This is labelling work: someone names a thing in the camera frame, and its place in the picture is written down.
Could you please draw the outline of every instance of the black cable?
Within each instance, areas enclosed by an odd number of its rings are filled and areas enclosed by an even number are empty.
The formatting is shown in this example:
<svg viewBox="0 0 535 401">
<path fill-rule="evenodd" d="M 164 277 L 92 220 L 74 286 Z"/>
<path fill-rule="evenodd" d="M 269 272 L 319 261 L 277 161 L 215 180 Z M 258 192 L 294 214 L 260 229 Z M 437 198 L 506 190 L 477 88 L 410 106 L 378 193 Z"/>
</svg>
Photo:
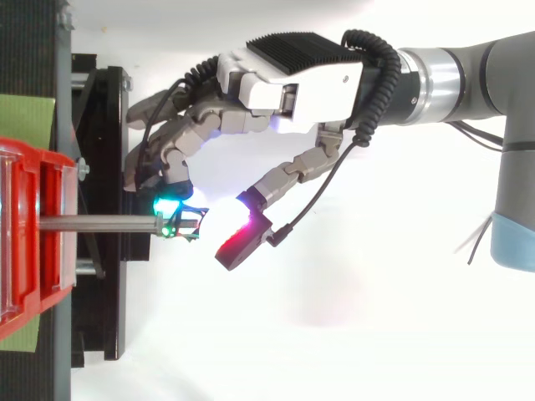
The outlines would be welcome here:
<svg viewBox="0 0 535 401">
<path fill-rule="evenodd" d="M 483 236 L 488 230 L 488 227 L 492 223 L 492 216 L 489 216 L 487 221 L 485 221 L 485 225 L 481 229 L 481 232 L 479 234 L 479 237 L 477 237 L 476 244 L 474 245 L 474 248 L 471 250 L 470 259 L 468 259 L 468 264 L 471 265 L 471 263 L 474 261 L 474 256 L 476 255 L 477 248 L 479 247 L 479 243 L 482 241 Z"/>
<path fill-rule="evenodd" d="M 140 153 L 138 154 L 138 158 L 137 158 L 137 166 L 135 167 L 135 191 L 137 193 L 140 192 L 140 188 L 141 188 L 140 176 L 141 176 L 141 170 L 143 167 L 143 158 L 145 157 L 145 152 L 149 145 L 150 130 L 152 129 L 152 125 L 154 125 L 154 123 L 156 122 L 161 110 L 166 105 L 167 100 L 169 100 L 169 98 L 173 95 L 173 93 L 175 93 L 175 91 L 178 89 L 178 87 L 181 84 L 184 84 L 186 86 L 186 90 L 192 90 L 194 88 L 201 86 L 207 80 L 215 77 L 217 74 L 218 60 L 219 58 L 217 56 L 214 56 L 198 64 L 194 69 L 191 69 L 189 73 L 186 73 L 184 75 L 184 78 L 177 80 L 167 90 L 167 92 L 160 99 L 160 103 L 156 105 L 154 111 L 152 112 L 152 115 L 147 121 L 147 125 L 145 127 L 145 133 L 143 134 L 143 139 L 141 140 L 141 144 L 140 144 Z"/>
<path fill-rule="evenodd" d="M 476 138 L 474 138 L 473 136 L 471 136 L 470 134 L 468 134 L 463 128 L 461 128 L 461 126 L 459 125 L 456 125 L 456 124 L 450 124 L 453 128 L 455 128 L 456 130 L 458 130 L 461 134 L 465 135 L 469 140 L 473 140 L 474 142 L 476 142 L 478 145 L 486 148 L 486 149 L 489 149 L 489 150 L 494 150 L 495 152 L 502 152 L 501 149 L 498 149 L 498 148 L 493 148 L 492 146 L 489 146 L 487 144 L 484 144 L 483 142 L 481 142 L 480 140 L 477 140 Z"/>
<path fill-rule="evenodd" d="M 284 238 L 293 230 L 293 228 L 305 217 L 312 209 L 319 197 L 323 194 L 338 168 L 342 165 L 345 158 L 356 146 L 367 148 L 371 141 L 377 126 L 386 110 L 388 109 L 395 88 L 400 80 L 401 62 L 398 53 L 385 40 L 366 31 L 357 29 L 348 30 L 342 37 L 342 46 L 354 49 L 360 49 L 366 52 L 370 57 L 381 60 L 381 73 L 377 83 L 371 93 L 370 100 L 362 113 L 362 119 L 355 130 L 353 142 L 347 147 L 344 153 L 336 161 L 333 169 L 321 185 L 316 195 L 310 200 L 305 208 L 286 226 L 280 228 L 267 241 L 272 246 L 280 244 Z"/>
<path fill-rule="evenodd" d="M 451 123 L 448 123 L 449 125 L 453 125 L 454 127 L 461 128 L 465 130 L 467 133 L 478 136 L 482 138 L 483 140 L 488 140 L 489 142 L 493 143 L 494 145 L 498 145 L 500 147 L 503 146 L 503 138 L 497 135 L 489 134 L 486 131 L 482 131 L 480 129 L 474 128 L 471 125 L 465 123 L 464 121 L 453 121 Z"/>
</svg>

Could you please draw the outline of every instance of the green led light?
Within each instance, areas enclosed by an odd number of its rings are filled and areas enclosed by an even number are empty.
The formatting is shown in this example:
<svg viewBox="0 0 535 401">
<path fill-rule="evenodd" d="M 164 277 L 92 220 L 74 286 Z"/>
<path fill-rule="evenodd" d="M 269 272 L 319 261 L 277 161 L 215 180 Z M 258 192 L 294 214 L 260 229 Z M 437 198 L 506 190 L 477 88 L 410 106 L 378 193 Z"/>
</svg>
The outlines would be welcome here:
<svg viewBox="0 0 535 401">
<path fill-rule="evenodd" d="M 181 202 L 179 200 L 169 200 L 156 197 L 154 199 L 154 203 L 152 204 L 152 208 L 154 209 L 155 215 L 161 213 L 164 216 L 164 219 L 170 219 L 171 216 L 173 216 L 173 213 L 175 213 L 176 208 L 180 205 Z"/>
</svg>

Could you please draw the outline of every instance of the metal bolt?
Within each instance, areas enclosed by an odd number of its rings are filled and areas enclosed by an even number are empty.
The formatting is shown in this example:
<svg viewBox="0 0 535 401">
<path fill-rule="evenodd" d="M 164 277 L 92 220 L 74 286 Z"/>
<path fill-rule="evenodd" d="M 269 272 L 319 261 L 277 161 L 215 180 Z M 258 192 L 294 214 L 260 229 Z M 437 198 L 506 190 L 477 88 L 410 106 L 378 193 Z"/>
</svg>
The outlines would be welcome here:
<svg viewBox="0 0 535 401">
<path fill-rule="evenodd" d="M 134 90 L 134 81 L 132 80 L 132 77 L 125 77 L 123 80 L 123 88 L 126 92 Z"/>
<path fill-rule="evenodd" d="M 59 26 L 65 29 L 66 31 L 75 30 L 73 13 L 71 10 L 72 8 L 67 4 L 63 6 L 61 12 L 58 15 Z"/>
<path fill-rule="evenodd" d="M 91 171 L 87 163 L 85 163 L 85 159 L 80 157 L 76 165 L 78 166 L 78 179 L 80 181 L 85 180 L 85 176 Z"/>
</svg>

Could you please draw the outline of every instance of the green fabric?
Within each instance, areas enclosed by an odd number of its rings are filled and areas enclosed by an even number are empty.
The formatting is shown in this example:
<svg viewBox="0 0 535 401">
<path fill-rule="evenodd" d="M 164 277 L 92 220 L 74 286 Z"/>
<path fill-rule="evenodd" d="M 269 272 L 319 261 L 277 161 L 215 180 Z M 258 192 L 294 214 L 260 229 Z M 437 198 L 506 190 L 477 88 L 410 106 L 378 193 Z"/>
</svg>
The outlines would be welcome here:
<svg viewBox="0 0 535 401">
<path fill-rule="evenodd" d="M 0 94 L 0 136 L 48 149 L 54 99 Z"/>
<path fill-rule="evenodd" d="M 48 148 L 55 99 L 0 94 L 0 136 L 22 140 L 36 148 Z M 0 341 L 0 351 L 34 353 L 39 315 Z"/>
<path fill-rule="evenodd" d="M 14 332 L 11 336 L 0 341 L 0 351 L 23 351 L 34 353 L 37 347 L 37 336 L 39 333 L 39 315 L 30 322 Z"/>
</svg>

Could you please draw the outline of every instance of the metal rod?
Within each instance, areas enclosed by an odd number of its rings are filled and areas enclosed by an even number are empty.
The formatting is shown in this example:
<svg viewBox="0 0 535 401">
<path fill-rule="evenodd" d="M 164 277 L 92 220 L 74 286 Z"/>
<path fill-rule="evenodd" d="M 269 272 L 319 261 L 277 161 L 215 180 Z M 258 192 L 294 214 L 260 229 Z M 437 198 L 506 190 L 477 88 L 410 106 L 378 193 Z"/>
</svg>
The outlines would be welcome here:
<svg viewBox="0 0 535 401">
<path fill-rule="evenodd" d="M 70 78 L 70 86 L 72 89 L 83 89 L 89 74 L 72 73 Z"/>
<path fill-rule="evenodd" d="M 158 216 L 72 215 L 41 216 L 43 231 L 148 232 L 160 234 L 166 221 Z M 197 228 L 197 220 L 183 220 L 179 228 Z"/>
<path fill-rule="evenodd" d="M 76 276 L 96 276 L 96 274 L 97 271 L 91 259 L 78 259 L 76 261 Z"/>
</svg>

